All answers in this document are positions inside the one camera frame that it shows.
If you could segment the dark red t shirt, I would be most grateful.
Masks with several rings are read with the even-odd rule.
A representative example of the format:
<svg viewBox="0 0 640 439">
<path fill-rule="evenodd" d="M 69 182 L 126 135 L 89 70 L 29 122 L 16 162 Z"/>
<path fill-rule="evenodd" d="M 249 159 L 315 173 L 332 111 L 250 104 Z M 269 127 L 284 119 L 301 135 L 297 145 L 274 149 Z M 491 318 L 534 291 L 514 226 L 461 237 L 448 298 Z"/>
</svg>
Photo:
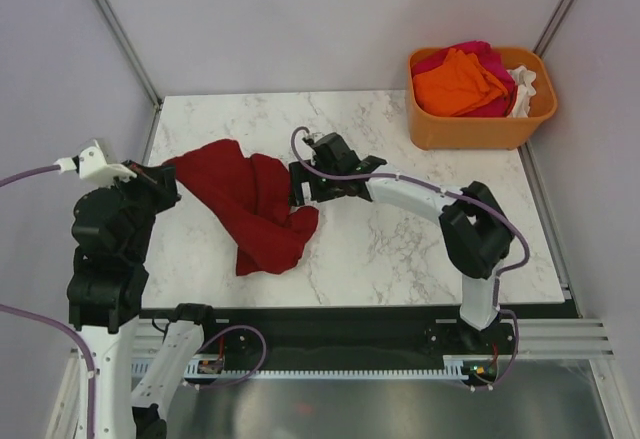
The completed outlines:
<svg viewBox="0 0 640 439">
<path fill-rule="evenodd" d="M 298 265 L 319 211 L 289 204 L 291 180 L 282 161 L 260 153 L 247 157 L 237 141 L 221 139 L 165 163 L 234 239 L 238 276 L 282 274 Z"/>
</svg>

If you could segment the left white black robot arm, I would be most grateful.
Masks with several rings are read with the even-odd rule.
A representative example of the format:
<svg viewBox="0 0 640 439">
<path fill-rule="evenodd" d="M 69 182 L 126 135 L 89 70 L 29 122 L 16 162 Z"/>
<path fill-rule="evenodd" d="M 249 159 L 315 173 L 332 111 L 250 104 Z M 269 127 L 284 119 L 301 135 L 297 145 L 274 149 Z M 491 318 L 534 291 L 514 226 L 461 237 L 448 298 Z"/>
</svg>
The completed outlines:
<svg viewBox="0 0 640 439">
<path fill-rule="evenodd" d="M 179 199 L 174 166 L 126 161 L 74 207 L 71 233 L 78 246 L 67 298 L 85 362 L 80 404 L 86 410 L 76 431 L 88 438 L 166 437 L 169 406 L 188 363 L 218 344 L 211 307 L 180 304 L 149 369 L 131 385 L 152 230 L 157 215 Z"/>
</svg>

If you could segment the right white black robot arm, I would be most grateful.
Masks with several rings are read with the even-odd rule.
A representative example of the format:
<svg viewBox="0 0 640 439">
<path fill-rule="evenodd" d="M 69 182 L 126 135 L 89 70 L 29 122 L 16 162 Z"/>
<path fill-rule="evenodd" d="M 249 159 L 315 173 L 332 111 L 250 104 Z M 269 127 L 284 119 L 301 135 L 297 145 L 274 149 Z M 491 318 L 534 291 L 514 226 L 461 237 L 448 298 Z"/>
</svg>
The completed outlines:
<svg viewBox="0 0 640 439">
<path fill-rule="evenodd" d="M 428 183 L 380 157 L 359 157 L 337 133 L 316 139 L 300 127 L 290 145 L 296 158 L 288 165 L 292 206 L 353 197 L 397 207 L 438 226 L 462 279 L 459 343 L 477 353 L 493 342 L 499 276 L 515 231 L 485 184 L 447 189 Z"/>
</svg>

